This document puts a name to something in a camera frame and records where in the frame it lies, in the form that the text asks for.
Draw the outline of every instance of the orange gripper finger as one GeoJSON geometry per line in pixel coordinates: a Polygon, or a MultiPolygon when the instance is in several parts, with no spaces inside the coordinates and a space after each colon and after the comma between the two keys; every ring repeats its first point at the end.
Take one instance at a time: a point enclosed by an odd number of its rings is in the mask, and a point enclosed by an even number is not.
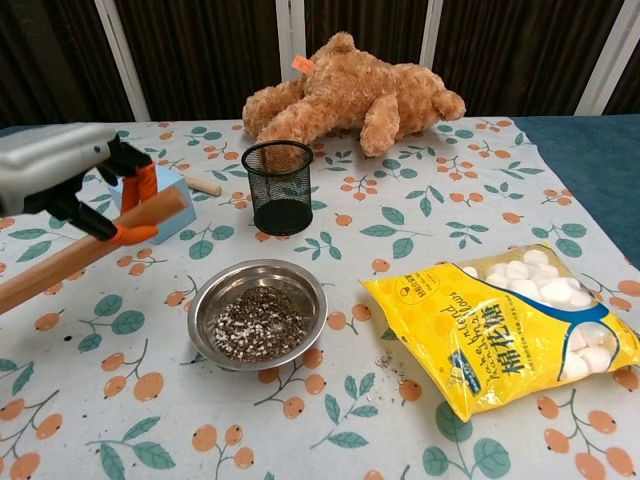
{"type": "Polygon", "coordinates": [[[122,205],[120,213],[125,213],[138,205],[140,197],[138,194],[138,178],[127,177],[122,180],[122,205]]]}
{"type": "Polygon", "coordinates": [[[109,239],[109,243],[113,243],[115,245],[136,245],[144,242],[145,240],[149,240],[158,234],[158,228],[150,225],[132,228],[116,225],[116,228],[118,229],[118,232],[109,239]]]}
{"type": "Polygon", "coordinates": [[[145,202],[158,193],[158,177],[156,177],[155,163],[138,168],[137,174],[140,201],[145,202]]]}

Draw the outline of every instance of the orange tag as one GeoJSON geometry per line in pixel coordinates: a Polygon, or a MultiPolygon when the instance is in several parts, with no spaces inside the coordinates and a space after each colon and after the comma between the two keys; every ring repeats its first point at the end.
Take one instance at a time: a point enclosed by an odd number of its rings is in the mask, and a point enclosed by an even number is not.
{"type": "Polygon", "coordinates": [[[313,62],[311,60],[307,60],[302,55],[296,55],[291,66],[305,75],[311,75],[311,72],[313,71],[313,62]]]}

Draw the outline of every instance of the tablecloth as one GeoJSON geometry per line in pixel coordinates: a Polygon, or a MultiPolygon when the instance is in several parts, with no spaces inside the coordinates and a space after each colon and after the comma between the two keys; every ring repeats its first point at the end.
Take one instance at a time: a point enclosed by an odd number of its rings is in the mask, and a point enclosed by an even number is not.
{"type": "MultiPolygon", "coordinates": [[[[510,119],[441,123],[378,159],[363,157],[358,132],[332,132],[313,145],[314,221],[289,238],[253,226],[240,163],[252,141],[238,122],[117,128],[223,195],[192,192],[198,218],[180,233],[121,248],[2,316],[0,478],[566,479],[638,468],[638,367],[463,423],[358,283],[545,241],[640,329],[639,272],[510,119]],[[292,364],[224,371],[193,349],[186,311],[216,272],[260,258],[310,270],[331,315],[292,364]]],[[[86,176],[81,197],[117,215],[99,176],[86,176]]],[[[2,281],[81,237],[45,214],[0,228],[2,281]]]]}

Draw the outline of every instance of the blue block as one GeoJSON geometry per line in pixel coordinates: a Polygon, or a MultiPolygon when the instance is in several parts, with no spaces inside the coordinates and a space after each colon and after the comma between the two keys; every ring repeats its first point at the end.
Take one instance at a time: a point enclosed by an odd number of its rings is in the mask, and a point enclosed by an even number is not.
{"type": "MultiPolygon", "coordinates": [[[[174,215],[166,222],[158,225],[158,234],[153,237],[149,242],[154,245],[159,245],[167,238],[176,232],[179,232],[191,222],[196,219],[196,211],[193,208],[193,202],[191,201],[191,195],[189,193],[189,187],[187,181],[182,175],[172,172],[171,170],[163,167],[156,166],[156,177],[158,178],[158,191],[161,192],[165,188],[177,187],[182,193],[182,196],[187,201],[188,205],[182,212],[174,215]]],[[[122,205],[122,181],[118,180],[118,185],[112,187],[109,185],[109,193],[113,202],[120,210],[122,205]]]]}

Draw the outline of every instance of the dark curtain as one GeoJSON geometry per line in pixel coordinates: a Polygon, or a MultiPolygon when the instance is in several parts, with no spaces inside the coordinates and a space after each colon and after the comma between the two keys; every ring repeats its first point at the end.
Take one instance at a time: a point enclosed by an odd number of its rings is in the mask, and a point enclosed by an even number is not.
{"type": "Polygon", "coordinates": [[[153,120],[239,118],[280,82],[275,3],[116,0],[153,120]]]}
{"type": "Polygon", "coordinates": [[[629,58],[604,113],[606,115],[640,113],[640,43],[636,45],[629,58]]]}
{"type": "Polygon", "coordinates": [[[572,115],[623,0],[445,0],[433,70],[467,115],[572,115]]]}
{"type": "Polygon", "coordinates": [[[133,120],[92,0],[2,0],[0,26],[0,127],[133,120]]]}
{"type": "Polygon", "coordinates": [[[428,0],[305,0],[307,55],[336,32],[390,63],[418,63],[428,0]]]}

